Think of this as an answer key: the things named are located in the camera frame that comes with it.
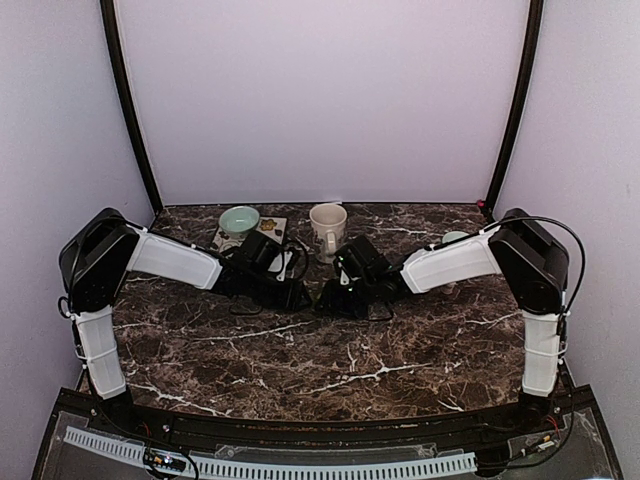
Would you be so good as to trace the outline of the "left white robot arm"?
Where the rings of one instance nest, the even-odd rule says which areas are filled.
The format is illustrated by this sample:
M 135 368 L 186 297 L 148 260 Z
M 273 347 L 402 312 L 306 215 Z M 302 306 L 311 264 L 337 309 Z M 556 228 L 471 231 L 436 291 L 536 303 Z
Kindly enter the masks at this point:
M 106 401 L 103 421 L 120 436 L 141 427 L 140 412 L 119 398 L 127 391 L 113 330 L 116 297 L 132 273 L 144 273 L 229 298 L 243 296 L 259 307 L 298 312 L 312 299 L 297 262 L 294 240 L 276 241 L 251 230 L 223 252 L 155 234 L 127 221 L 118 210 L 99 212 L 62 249 L 64 296 L 60 314 L 72 324 L 76 354 L 97 397 Z

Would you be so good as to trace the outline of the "small white pill bottle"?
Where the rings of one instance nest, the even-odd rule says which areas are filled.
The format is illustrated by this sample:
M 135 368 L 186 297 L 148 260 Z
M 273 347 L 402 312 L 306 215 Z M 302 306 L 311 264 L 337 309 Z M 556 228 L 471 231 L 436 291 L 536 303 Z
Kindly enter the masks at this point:
M 442 292 L 446 295 L 451 295 L 454 292 L 455 287 L 455 282 L 448 283 L 442 287 Z

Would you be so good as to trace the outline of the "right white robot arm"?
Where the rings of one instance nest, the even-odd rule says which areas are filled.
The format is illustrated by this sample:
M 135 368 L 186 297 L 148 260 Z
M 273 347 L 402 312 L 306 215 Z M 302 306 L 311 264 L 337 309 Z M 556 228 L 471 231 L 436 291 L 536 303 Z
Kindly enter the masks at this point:
M 446 284 L 502 276 L 525 323 L 521 391 L 528 397 L 511 410 L 510 424 L 530 434 L 549 416 L 544 398 L 555 388 L 566 351 L 566 319 L 579 291 L 569 284 L 568 250 L 545 228 L 557 223 L 514 208 L 477 232 L 419 248 L 398 263 L 359 236 L 336 252 L 336 276 L 325 283 L 315 308 L 366 319 L 376 303 L 391 306 Z

